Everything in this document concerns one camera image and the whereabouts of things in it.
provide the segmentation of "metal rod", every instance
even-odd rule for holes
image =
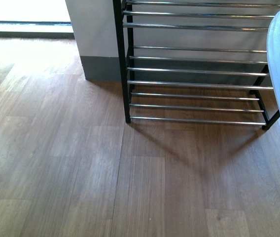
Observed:
[[[273,19],[274,15],[235,15],[235,14],[198,14],[198,13],[172,13],[172,12],[143,12],[124,11],[126,16],[170,16],[170,17],[197,17],[197,18],[234,18],[234,19]]]
[[[278,119],[280,118],[279,110],[272,116],[265,126],[262,127],[264,131],[267,131]]]
[[[262,113],[262,112],[264,112],[263,110],[241,110],[241,109],[207,108],[207,107],[173,106],[173,105],[130,104],[130,106],[131,107],[149,108],[149,109],[200,110],[200,111],[244,112],[244,113]]]
[[[215,88],[215,89],[236,89],[236,90],[273,90],[272,86],[254,86],[254,85],[226,85],[226,84],[203,84],[203,83],[185,83],[185,82],[163,82],[163,81],[144,81],[129,80],[128,84],[135,85],[157,85],[157,86],[181,86],[196,88]]]
[[[132,119],[149,119],[168,122],[195,122],[195,123],[216,123],[216,124],[230,124],[230,125],[260,125],[265,126],[264,122],[238,122],[238,121],[219,121],[219,120],[202,120],[202,119],[183,119],[183,118],[153,118],[153,117],[136,117],[131,116]]]
[[[213,99],[213,100],[235,100],[235,101],[257,101],[258,98],[243,98],[243,97],[224,97],[224,96],[203,96],[203,95],[176,95],[176,94],[156,94],[156,93],[138,93],[132,92],[134,96],[148,97],[174,97],[183,99]]]
[[[207,62],[207,63],[240,63],[240,64],[267,64],[267,61],[241,61],[241,60],[212,60],[212,59],[190,59],[190,58],[172,58],[172,57],[144,57],[130,56],[137,60],[162,60],[162,61],[188,61],[188,62]]]
[[[128,11],[132,11],[132,5],[127,5],[126,9]],[[133,16],[127,16],[127,22],[128,23],[133,23]],[[134,29],[133,28],[128,28],[127,29],[127,35],[128,35],[128,53],[129,56],[134,56],[135,54],[135,50],[134,50]],[[135,66],[135,62],[134,60],[129,61],[129,64],[127,64],[127,67],[134,67]],[[130,80],[134,80],[135,79],[135,72],[130,72]],[[132,90],[135,88],[135,85],[130,85],[129,87],[129,99],[131,100],[131,94],[130,92],[132,92]]]
[[[219,48],[188,48],[188,47],[157,47],[157,46],[136,46],[136,45],[134,46],[134,49],[160,49],[160,50],[228,52],[228,53],[267,53],[266,50],[219,49]]]
[[[120,0],[113,0],[113,8],[114,8],[114,18],[115,18],[115,28],[116,28],[116,36],[117,36],[119,67],[120,67],[125,119],[126,119],[126,123],[131,123],[130,111],[129,111],[130,108],[129,108],[129,93],[128,93],[128,84],[127,84],[124,29],[122,26],[123,15],[122,15],[122,6]]]
[[[167,6],[201,6],[201,7],[250,7],[250,8],[280,8],[280,4],[253,4],[253,3],[210,3],[210,2],[166,2],[166,1],[134,1],[127,0],[133,5],[167,5]]]
[[[141,24],[124,23],[125,28],[163,28],[163,29],[183,29],[183,30],[203,30],[203,31],[238,31],[238,32],[267,32],[268,28],[262,27],[235,27],[235,26],[183,26],[183,25],[163,25],[163,24]]]
[[[225,72],[225,71],[203,71],[203,70],[186,70],[186,69],[157,69],[157,68],[130,68],[128,71],[135,72],[168,72],[168,73],[195,73],[195,74],[215,74],[215,75],[230,75],[230,76],[254,76],[268,77],[269,73],[243,73],[243,72]]]

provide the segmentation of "gray baseboard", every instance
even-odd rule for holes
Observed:
[[[81,61],[87,80],[121,80],[119,59],[111,57],[81,56]],[[241,65],[241,64],[216,64],[202,62],[169,62],[138,60],[136,67],[144,68],[170,68],[170,69],[192,69],[213,71],[236,71],[236,72],[261,72],[263,65]],[[136,80],[152,81],[175,81],[192,83],[214,83],[214,84],[246,84],[253,85],[257,77],[208,75],[208,74],[183,74],[183,73],[150,73],[137,72]],[[266,78],[263,85],[270,86],[270,78]]]
[[[87,80],[120,80],[119,58],[81,56]]]

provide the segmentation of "black metal frame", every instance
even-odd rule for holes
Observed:
[[[280,5],[272,4],[271,7],[280,7]],[[131,98],[132,98],[132,91],[135,87],[135,84],[138,84],[137,81],[134,83],[132,81],[135,80],[135,71],[136,70],[130,70],[131,68],[134,68],[134,60],[131,58],[134,56],[134,27],[152,27],[152,25],[143,25],[143,24],[133,24],[133,14],[132,12],[132,1],[131,0],[123,0],[122,2],[120,0],[113,0],[113,7],[114,7],[114,16],[115,16],[115,25],[116,25],[116,34],[117,34],[117,45],[118,45],[118,54],[119,54],[119,63],[120,63],[120,72],[121,72],[121,83],[122,83],[122,91],[123,91],[123,102],[124,102],[124,110],[125,110],[125,119],[126,123],[131,122],[131,116],[130,116],[130,106],[131,104]],[[123,23],[124,18],[124,11],[128,12],[126,14],[127,16],[127,23]],[[257,17],[257,19],[262,19],[268,17],[271,18],[272,16],[254,16]],[[125,52],[125,42],[124,42],[124,27],[127,28],[127,34],[128,34],[128,51],[127,54]],[[182,26],[164,26],[164,25],[154,25],[154,27],[157,28],[177,28]],[[258,52],[261,53],[263,51],[255,51],[255,50],[248,50],[248,52]],[[280,117],[279,111],[277,111],[272,118],[269,117],[266,107],[264,105],[264,102],[262,100],[262,97],[260,95],[259,89],[265,89],[266,87],[260,87],[261,83],[263,82],[266,75],[268,75],[268,65],[266,64],[261,72],[262,76],[259,76],[257,80],[255,81],[253,86],[248,86],[250,91],[249,93],[251,95],[255,95],[256,98],[258,98],[257,102],[261,110],[263,110],[262,115],[265,120],[265,124],[262,123],[256,123],[263,125],[263,130],[268,130]],[[151,118],[154,120],[173,120],[168,118]],[[192,122],[201,122],[200,120],[193,120],[193,119],[178,119],[178,121],[192,121]],[[252,124],[252,122],[233,122],[233,121],[212,121],[213,123],[226,123],[226,124]]]
[[[265,65],[262,70],[262,73],[268,73],[268,72],[269,72],[268,65]],[[265,77],[258,77],[256,79],[254,85],[257,85],[257,86],[261,85],[263,83],[264,79],[265,79]],[[270,118],[267,113],[267,110],[266,110],[266,107],[265,107],[265,104],[264,104],[264,101],[263,101],[263,98],[262,98],[260,92],[258,90],[250,90],[249,94],[255,95],[256,98],[259,99],[257,101],[257,103],[259,105],[259,108],[264,111],[262,114],[263,114],[264,120],[266,122],[266,125],[262,126],[262,129],[267,131],[280,118],[280,112],[279,112],[279,110],[277,110],[276,113],[272,116],[272,118]]]

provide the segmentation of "laminate flooring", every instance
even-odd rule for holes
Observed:
[[[0,38],[0,237],[280,237],[280,119],[126,124],[74,40]]]

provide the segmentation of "metal shoe rack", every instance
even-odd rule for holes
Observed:
[[[206,123],[218,123],[218,124],[243,124],[243,125],[260,125],[264,130],[268,130],[270,126],[280,117],[279,111],[277,111],[271,118],[269,117],[261,93],[262,90],[273,90],[272,86],[262,86],[262,82],[265,77],[269,77],[267,60],[226,60],[226,59],[200,59],[200,58],[181,58],[181,57],[172,57],[172,56],[143,56],[143,54],[135,54],[136,52],[147,52],[150,51],[163,51],[163,52],[171,52],[171,51],[185,51],[185,52],[211,52],[212,55],[220,54],[220,53],[233,53],[236,55],[249,53],[249,54],[266,54],[265,50],[260,49],[237,49],[237,48],[198,48],[198,47],[185,47],[185,46],[173,46],[173,45],[135,45],[134,44],[134,34],[136,34],[136,30],[138,28],[156,28],[162,29],[165,31],[172,31],[172,29],[181,29],[181,30],[189,30],[189,31],[216,31],[216,32],[257,32],[261,34],[261,37],[264,37],[266,40],[266,33],[268,31],[268,26],[270,21],[273,18],[271,14],[222,14],[222,9],[271,9],[274,12],[280,10],[280,4],[271,3],[223,3],[220,1],[216,2],[165,2],[165,1],[140,1],[140,0],[113,0],[114,7],[114,16],[115,16],[115,25],[116,25],[116,34],[117,34],[117,43],[118,43],[118,53],[119,53],[119,62],[120,62],[120,72],[121,72],[121,82],[122,82],[122,91],[123,91],[123,101],[124,101],[124,110],[125,110],[125,118],[126,123],[130,123],[132,119],[150,119],[150,120],[164,120],[164,121],[178,121],[178,122],[206,122]],[[140,5],[141,10],[133,10],[136,8],[136,5]],[[174,8],[175,10],[178,7],[190,8],[194,13],[186,13],[186,12],[174,12],[169,11],[165,12],[163,9]],[[198,9],[211,9],[211,13],[200,13],[196,10]],[[164,23],[137,23],[137,20],[144,19],[145,22],[148,19],[161,19],[165,18],[189,18],[191,19],[189,22],[193,22],[191,25],[178,25],[178,24],[164,24]],[[204,25],[200,24],[200,22],[205,19],[205,23],[207,23],[207,19],[229,19],[227,22],[231,23],[230,25]],[[245,19],[249,19],[250,22],[264,20],[268,25],[264,27],[255,26],[235,26],[233,23],[242,21]],[[127,28],[128,35],[128,49],[126,50],[125,45],[125,37],[124,37],[124,28]],[[226,65],[226,68],[231,65],[245,65],[247,68],[255,69],[254,71],[235,71],[235,70],[211,70],[211,68],[215,67],[207,67],[206,69],[198,69],[191,68],[183,69],[183,68],[154,68],[154,67],[138,67],[136,65],[136,61],[146,61],[152,62],[152,65],[155,65],[155,61],[159,62],[167,62],[168,65],[170,62],[174,62],[176,65],[183,64],[187,65],[187,63],[196,63],[200,64],[216,64],[216,65]],[[251,84],[246,83],[196,83],[190,81],[163,81],[159,80],[145,80],[143,78],[136,79],[136,73],[147,73],[150,75],[154,75],[155,73],[161,74],[171,74],[171,75],[194,75],[198,77],[202,76],[211,76],[211,77],[242,77],[249,78],[253,82]],[[228,91],[246,91],[248,95],[246,98],[244,97],[233,97],[233,96],[204,96],[204,95],[187,95],[187,94],[172,94],[172,93],[148,93],[148,92],[134,92],[135,86],[141,87],[152,87],[152,88],[162,88],[162,87],[173,87],[173,88],[196,88],[196,89],[209,89],[209,90],[228,90]],[[178,106],[178,105],[150,105],[147,103],[133,103],[133,97],[143,98],[185,98],[191,100],[214,100],[214,101],[254,101],[258,103],[259,109],[249,110],[249,109],[230,109],[230,108],[213,108],[213,107],[190,107],[190,106]],[[189,111],[206,111],[206,112],[227,112],[227,113],[259,113],[262,114],[264,118],[264,122],[255,122],[255,121],[237,121],[237,120],[211,120],[211,119],[187,119],[187,118],[162,118],[159,116],[134,116],[131,115],[131,108],[147,108],[147,109],[162,109],[162,110],[189,110]]]

